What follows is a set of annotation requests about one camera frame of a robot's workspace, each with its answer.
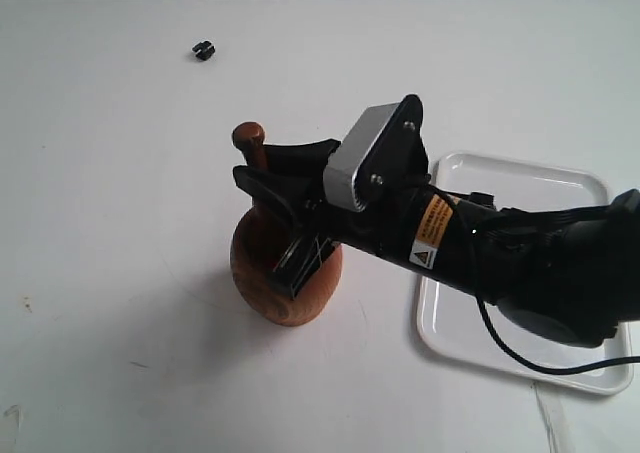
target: white tabletop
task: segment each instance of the white tabletop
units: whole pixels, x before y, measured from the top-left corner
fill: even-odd
[[[347,249],[300,328],[243,303],[231,130],[340,139],[415,92],[432,160],[557,164],[618,193],[640,183],[639,52],[640,0],[0,0],[15,452],[548,451],[531,382],[421,344],[407,271]],[[561,401],[575,451],[637,451],[640,381]]]

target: small black object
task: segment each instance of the small black object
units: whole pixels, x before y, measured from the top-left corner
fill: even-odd
[[[213,54],[216,52],[216,49],[213,44],[207,40],[198,43],[196,46],[191,48],[191,51],[196,54],[196,58],[198,58],[199,60],[207,61],[213,56]]]

